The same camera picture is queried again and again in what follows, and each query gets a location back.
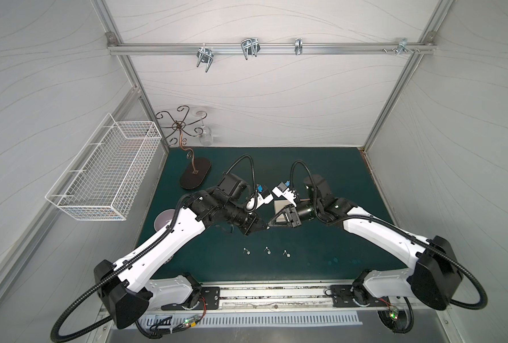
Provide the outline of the aluminium front rail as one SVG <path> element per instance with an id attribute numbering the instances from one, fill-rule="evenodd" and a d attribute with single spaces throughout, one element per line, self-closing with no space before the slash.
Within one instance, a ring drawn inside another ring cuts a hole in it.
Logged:
<path id="1" fill-rule="evenodd" d="M 162 280 L 148 280 L 143 286 L 129 285 L 124 282 L 124 290 L 131 291 L 147 299 L 147 306 L 140 313 L 163 311 L 161 307 L 167 304 L 182 304 L 192 294 L 193 290 L 201 287 L 219 287 L 220 303 L 217 310 L 239 312 L 247 310 L 297 310 L 308 311 L 328 310 L 337 308 L 332 306 L 332 300 L 326 297 L 324 291 L 331 285 L 351 284 L 354 280 L 291 280 L 275 282 L 207 282 L 201 283 L 185 276 L 177 276 Z M 402 307 L 406 305 L 404 298 L 408 298 L 415 306 L 429 307 L 414 296 L 411 291 L 387 291 L 376 297 L 390 304 Z"/>

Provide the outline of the black metal jewelry stand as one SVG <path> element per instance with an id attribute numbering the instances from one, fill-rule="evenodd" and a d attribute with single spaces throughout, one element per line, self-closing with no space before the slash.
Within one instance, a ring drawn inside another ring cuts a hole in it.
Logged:
<path id="1" fill-rule="evenodd" d="M 163 110 L 155 114 L 157 120 L 162 120 L 165 116 L 171 119 L 171 124 L 161 129 L 169 129 L 171 133 L 165 134 L 165 141 L 168 147 L 179 147 L 186 153 L 189 164 L 182 173 L 179 185 L 184 190 L 195 190 L 199 188 L 205 181 L 210 170 L 212 169 L 211 161 L 206 157 L 197 157 L 194 148 L 188 146 L 189 138 L 199 138 L 201 133 L 200 123 L 198 119 L 188 121 L 190 106 L 181 105 L 176 111 L 184 112 L 182 119 L 176 119 L 169 111 Z"/>

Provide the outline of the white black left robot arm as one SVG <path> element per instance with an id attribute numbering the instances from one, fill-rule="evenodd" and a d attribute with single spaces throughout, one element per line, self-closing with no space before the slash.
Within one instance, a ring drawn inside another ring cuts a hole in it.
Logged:
<path id="1" fill-rule="evenodd" d="M 217 186 L 182 196 L 171 220 L 151 238 L 118 261 L 103 260 L 96 266 L 95 285 L 56 320 L 51 340 L 69 342 L 108 322 L 125 329 L 154 307 L 167 304 L 194 307 L 201 286 L 191 275 L 184 273 L 161 282 L 151 278 L 178 250 L 215 223 L 230 223 L 245 235 L 265 230 L 267 226 L 256 209 L 271 202 L 272 193 L 258 185 L 244 205 L 238 204 L 246 186 L 238 176 L 226 174 Z M 65 320 L 93 294 L 98 295 L 109 315 L 77 332 L 61 334 Z"/>

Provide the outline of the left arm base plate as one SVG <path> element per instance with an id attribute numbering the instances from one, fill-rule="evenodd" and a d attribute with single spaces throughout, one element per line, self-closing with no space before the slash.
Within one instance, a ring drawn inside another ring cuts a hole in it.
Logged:
<path id="1" fill-rule="evenodd" d="M 182 304 L 167 304 L 161 307 L 163 311 L 169 310 L 217 310 L 220 303 L 219 287 L 201 287 L 193 290 L 192 294 Z"/>

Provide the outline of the green table mat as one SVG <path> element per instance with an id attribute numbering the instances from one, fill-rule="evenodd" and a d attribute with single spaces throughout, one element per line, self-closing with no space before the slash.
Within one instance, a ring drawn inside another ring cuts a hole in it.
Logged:
<path id="1" fill-rule="evenodd" d="M 390 221 L 360 151 L 355 148 L 198 147 L 212 169 L 203 187 L 213 187 L 230 170 L 266 187 L 293 180 L 301 196 L 308 174 L 324 177 L 333 194 Z M 251 251 L 246 255 L 243 248 Z M 269 247 L 272 254 L 265 252 Z M 291 257 L 283 255 L 287 250 Z M 345 230 L 312 220 L 297 228 L 272 228 L 245 236 L 229 224 L 216 224 L 182 247 L 155 273 L 158 279 L 190 273 L 199 282 L 346 280 L 364 270 L 397 270 L 396 257 Z"/>

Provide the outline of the clear glass cup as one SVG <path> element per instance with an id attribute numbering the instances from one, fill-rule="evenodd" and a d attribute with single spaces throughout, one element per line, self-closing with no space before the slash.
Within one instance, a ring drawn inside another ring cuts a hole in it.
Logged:
<path id="1" fill-rule="evenodd" d="M 209 147 L 214 143 L 214 138 L 211 129 L 205 124 L 208 113 L 200 110 L 195 113 L 195 116 L 198 117 L 198 123 L 200 123 L 201 133 L 198 135 L 200 143 L 202 146 Z"/>

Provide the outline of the purple plate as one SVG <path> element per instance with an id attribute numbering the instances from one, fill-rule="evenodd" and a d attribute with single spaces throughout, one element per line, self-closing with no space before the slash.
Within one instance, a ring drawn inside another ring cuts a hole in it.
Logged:
<path id="1" fill-rule="evenodd" d="M 171 223 L 174 213 L 174 209 L 169 209 L 158 214 L 153 223 L 154 230 L 156 232 L 163 230 L 168 224 Z"/>

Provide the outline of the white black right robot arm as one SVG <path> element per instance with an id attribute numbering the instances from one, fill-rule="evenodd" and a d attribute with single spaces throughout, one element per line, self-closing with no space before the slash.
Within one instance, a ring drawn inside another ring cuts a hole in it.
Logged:
<path id="1" fill-rule="evenodd" d="M 290 182 L 273 188 L 272 195 L 286 199 L 288 205 L 271 219 L 272 227 L 299 227 L 318 219 L 362 237 L 404 264 L 398 270 L 364 270 L 349 290 L 356 305 L 366 307 L 371 300 L 381 297 L 414 297 L 439 311 L 451 304 L 466 310 L 482 310 L 487 306 L 484 287 L 457 261 L 446 239 L 412 234 L 350 200 L 336 197 L 320 175 L 307 177 L 304 183 L 308 196 L 303 200 Z"/>

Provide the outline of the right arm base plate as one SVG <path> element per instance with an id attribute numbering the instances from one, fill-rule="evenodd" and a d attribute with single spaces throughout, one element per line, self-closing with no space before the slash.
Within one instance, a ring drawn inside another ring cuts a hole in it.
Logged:
<path id="1" fill-rule="evenodd" d="M 331 298 L 332 306 L 337 308 L 387 307 L 384 301 L 373 297 L 362 286 L 335 284 L 329 286 L 324 294 L 326 297 Z"/>

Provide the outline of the aluminium crossbar rail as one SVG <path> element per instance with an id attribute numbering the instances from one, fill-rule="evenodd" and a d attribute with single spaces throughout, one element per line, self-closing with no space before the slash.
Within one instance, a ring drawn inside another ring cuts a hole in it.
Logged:
<path id="1" fill-rule="evenodd" d="M 307 43 L 303 42 L 301 55 L 368 55 L 385 54 L 382 49 L 392 49 L 399 42 L 391 43 Z M 432 54 L 437 49 L 435 44 L 408 42 L 412 48 L 421 50 L 420 54 Z M 117 44 L 108 47 L 114 56 L 195 56 L 201 47 L 212 50 L 215 56 L 243 55 L 239 43 L 215 44 Z M 260 43 L 258 55 L 296 56 L 295 42 Z"/>

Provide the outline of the metal clamp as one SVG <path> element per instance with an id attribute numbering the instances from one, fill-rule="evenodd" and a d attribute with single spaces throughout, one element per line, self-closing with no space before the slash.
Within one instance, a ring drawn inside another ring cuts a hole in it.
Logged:
<path id="1" fill-rule="evenodd" d="M 205 64 L 205 73 L 208 73 L 213 63 L 213 60 L 214 54 L 211 49 L 206 47 L 201 47 L 198 49 L 196 67 L 199 67 L 201 64 Z"/>
<path id="2" fill-rule="evenodd" d="M 421 52 L 421 50 L 418 48 L 410 47 L 408 45 L 408 40 L 406 38 L 401 39 L 395 48 L 392 48 L 392 49 L 383 48 L 382 51 L 385 54 L 394 54 L 395 56 L 399 56 L 401 54 L 413 55 L 413 54 L 419 54 Z"/>
<path id="3" fill-rule="evenodd" d="M 303 41 L 301 38 L 295 40 L 295 55 L 300 56 L 303 51 Z"/>
<path id="4" fill-rule="evenodd" d="M 243 56 L 249 60 L 250 56 L 257 57 L 260 51 L 260 42 L 258 38 L 244 39 L 240 43 Z"/>

